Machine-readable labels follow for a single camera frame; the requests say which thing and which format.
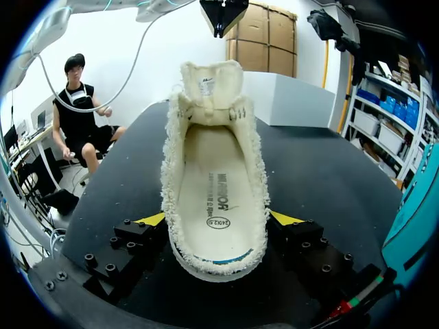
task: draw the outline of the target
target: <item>teal machine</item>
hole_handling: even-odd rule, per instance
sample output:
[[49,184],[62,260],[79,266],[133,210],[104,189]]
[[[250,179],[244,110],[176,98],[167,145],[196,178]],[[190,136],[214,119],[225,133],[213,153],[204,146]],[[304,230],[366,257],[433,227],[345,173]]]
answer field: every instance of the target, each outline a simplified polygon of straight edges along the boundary
[[397,272],[395,284],[410,285],[434,242],[439,223],[438,170],[439,144],[427,145],[383,244],[384,260]]

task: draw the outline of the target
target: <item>shoe label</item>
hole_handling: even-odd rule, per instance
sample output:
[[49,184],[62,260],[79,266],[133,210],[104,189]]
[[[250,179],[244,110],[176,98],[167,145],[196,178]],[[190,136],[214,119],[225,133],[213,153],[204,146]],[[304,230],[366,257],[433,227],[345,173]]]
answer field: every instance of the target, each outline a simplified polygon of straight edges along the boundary
[[202,96],[211,96],[215,87],[215,79],[213,77],[203,77],[198,80],[198,88]]
[[[217,190],[214,197],[215,176],[217,178]],[[207,188],[207,225],[216,230],[228,228],[230,221],[224,217],[214,216],[214,210],[228,210],[227,175],[225,173],[209,173],[209,185]]]
[[207,225],[216,230],[222,230],[230,226],[230,221],[224,217],[211,217],[207,219]]

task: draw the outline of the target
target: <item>black shorts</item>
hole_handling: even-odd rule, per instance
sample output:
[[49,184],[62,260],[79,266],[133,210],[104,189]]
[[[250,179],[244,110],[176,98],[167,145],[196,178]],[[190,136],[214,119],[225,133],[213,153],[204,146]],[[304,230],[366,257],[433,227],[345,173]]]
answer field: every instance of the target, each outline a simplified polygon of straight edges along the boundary
[[68,138],[66,145],[70,149],[70,152],[75,152],[75,158],[77,158],[83,167],[87,167],[85,159],[82,157],[82,148],[85,144],[92,144],[102,154],[107,152],[108,147],[111,145],[110,139],[113,136],[113,130],[119,128],[118,125],[109,126],[104,125],[97,128],[91,135],[83,138]]

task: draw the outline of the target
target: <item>yellow pipe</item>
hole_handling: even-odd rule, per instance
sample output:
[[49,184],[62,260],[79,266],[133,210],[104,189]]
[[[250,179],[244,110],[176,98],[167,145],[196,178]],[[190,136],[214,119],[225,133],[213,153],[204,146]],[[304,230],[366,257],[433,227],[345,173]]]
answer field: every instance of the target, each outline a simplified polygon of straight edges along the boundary
[[328,52],[329,52],[329,41],[326,41],[326,50],[324,51],[324,71],[323,71],[323,81],[322,88],[327,84],[327,73],[328,73]]
[[[351,54],[349,54],[349,73],[348,73],[348,86],[346,87],[346,96],[349,96],[351,94],[352,59],[353,59],[353,56]],[[338,123],[338,128],[337,128],[338,134],[342,131],[342,128],[343,128],[344,116],[346,115],[346,109],[348,108],[348,100],[347,99],[348,99],[348,97],[344,98],[342,116],[340,117],[340,122]]]

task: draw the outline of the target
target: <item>person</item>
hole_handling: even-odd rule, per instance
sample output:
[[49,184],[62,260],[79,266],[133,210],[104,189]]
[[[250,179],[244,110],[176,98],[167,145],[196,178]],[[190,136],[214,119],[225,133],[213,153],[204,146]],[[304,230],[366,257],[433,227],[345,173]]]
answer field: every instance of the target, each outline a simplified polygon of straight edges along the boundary
[[[64,66],[67,76],[66,88],[59,93],[59,97],[75,108],[90,109],[100,106],[95,96],[95,89],[81,82],[85,58],[81,53],[71,56]],[[54,103],[53,136],[55,143],[61,148],[63,158],[71,160],[71,152],[80,161],[81,165],[94,173],[99,166],[96,150],[101,153],[107,151],[110,144],[117,141],[126,128],[117,125],[97,127],[93,112],[80,113],[64,107],[56,98]],[[101,108],[98,115],[109,117],[110,108]],[[60,129],[64,132],[66,141],[62,140]]]

